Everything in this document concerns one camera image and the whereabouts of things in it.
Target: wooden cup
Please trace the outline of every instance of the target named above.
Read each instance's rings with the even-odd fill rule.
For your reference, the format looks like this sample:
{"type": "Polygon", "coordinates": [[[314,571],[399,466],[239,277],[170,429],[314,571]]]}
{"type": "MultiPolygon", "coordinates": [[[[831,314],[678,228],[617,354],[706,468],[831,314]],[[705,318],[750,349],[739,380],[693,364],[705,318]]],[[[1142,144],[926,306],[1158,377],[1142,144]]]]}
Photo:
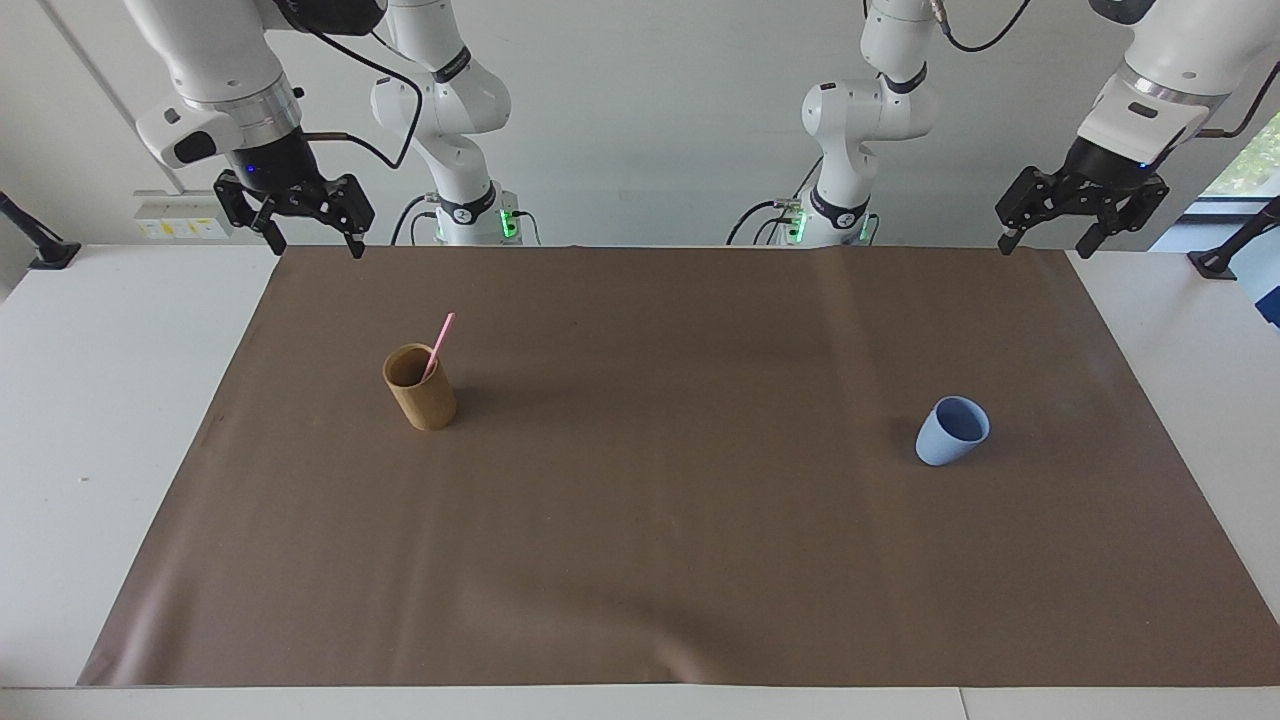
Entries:
{"type": "Polygon", "coordinates": [[[422,379],[433,352],[428,345],[406,345],[383,363],[387,387],[396,396],[410,424],[420,430],[443,429],[458,411],[458,401],[443,364],[436,363],[431,375],[422,379]]]}

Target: light blue cup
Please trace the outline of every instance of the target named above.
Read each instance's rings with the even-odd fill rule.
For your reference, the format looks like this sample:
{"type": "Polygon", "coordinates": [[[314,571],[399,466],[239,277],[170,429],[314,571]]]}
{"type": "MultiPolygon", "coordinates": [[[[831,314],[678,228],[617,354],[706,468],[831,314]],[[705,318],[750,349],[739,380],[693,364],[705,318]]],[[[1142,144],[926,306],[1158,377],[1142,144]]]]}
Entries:
{"type": "Polygon", "coordinates": [[[934,468],[955,462],[991,436],[987,413],[968,397],[943,397],[933,406],[920,434],[915,454],[934,468]]]}

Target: wall socket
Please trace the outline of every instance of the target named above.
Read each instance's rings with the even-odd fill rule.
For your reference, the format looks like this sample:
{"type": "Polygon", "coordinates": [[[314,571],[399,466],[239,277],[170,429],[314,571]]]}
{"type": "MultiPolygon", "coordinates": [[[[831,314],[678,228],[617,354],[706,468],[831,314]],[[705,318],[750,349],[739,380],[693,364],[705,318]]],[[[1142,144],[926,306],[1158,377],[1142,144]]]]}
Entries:
{"type": "Polygon", "coordinates": [[[146,197],[133,220],[148,240],[230,240],[233,227],[216,197],[146,197]]]}

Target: pink straw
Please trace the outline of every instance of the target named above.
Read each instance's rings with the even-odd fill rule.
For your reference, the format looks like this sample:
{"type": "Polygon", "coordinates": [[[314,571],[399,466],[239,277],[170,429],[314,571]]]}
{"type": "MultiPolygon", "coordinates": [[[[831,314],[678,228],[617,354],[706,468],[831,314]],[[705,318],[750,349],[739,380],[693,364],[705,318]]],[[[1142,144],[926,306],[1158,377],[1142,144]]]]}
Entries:
{"type": "Polygon", "coordinates": [[[431,377],[435,372],[436,359],[440,356],[440,347],[444,345],[444,338],[449,334],[449,328],[453,327],[453,318],[457,313],[449,313],[449,316],[444,319],[444,327],[440,328],[440,336],[435,338],[435,346],[431,348],[431,359],[426,363],[426,372],[422,373],[422,382],[431,377]]]}

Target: black clamp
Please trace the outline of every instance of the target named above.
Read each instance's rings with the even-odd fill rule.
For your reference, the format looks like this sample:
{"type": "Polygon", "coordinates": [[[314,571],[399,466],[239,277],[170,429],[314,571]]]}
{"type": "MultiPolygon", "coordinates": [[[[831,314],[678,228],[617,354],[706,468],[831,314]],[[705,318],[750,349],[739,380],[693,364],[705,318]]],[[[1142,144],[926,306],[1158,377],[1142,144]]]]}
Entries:
{"type": "Polygon", "coordinates": [[[319,220],[342,233],[352,258],[358,260],[365,254],[365,243],[358,238],[372,225],[374,208],[356,176],[321,183],[307,181],[284,192],[259,192],[244,187],[233,170],[223,170],[214,182],[214,192],[232,224],[262,236],[276,255],[283,255],[288,243],[274,215],[319,220]],[[261,202],[257,210],[247,197],[261,202]]]}
{"type": "Polygon", "coordinates": [[[458,225],[474,225],[480,215],[484,215],[493,204],[498,201],[498,188],[490,182],[489,191],[484,193],[480,200],[472,200],[465,205],[458,205],[457,202],[449,202],[445,199],[440,199],[440,209],[444,210],[454,224],[458,225]]]}
{"type": "Polygon", "coordinates": [[[1005,234],[1000,251],[1012,254],[1027,231],[1062,215],[1097,219],[1076,243],[1089,259],[1102,243],[1121,232],[1138,232],[1169,195],[1156,174],[1160,161],[1140,164],[1078,138],[1066,163],[1053,174],[1025,168],[996,204],[1005,234]]]}

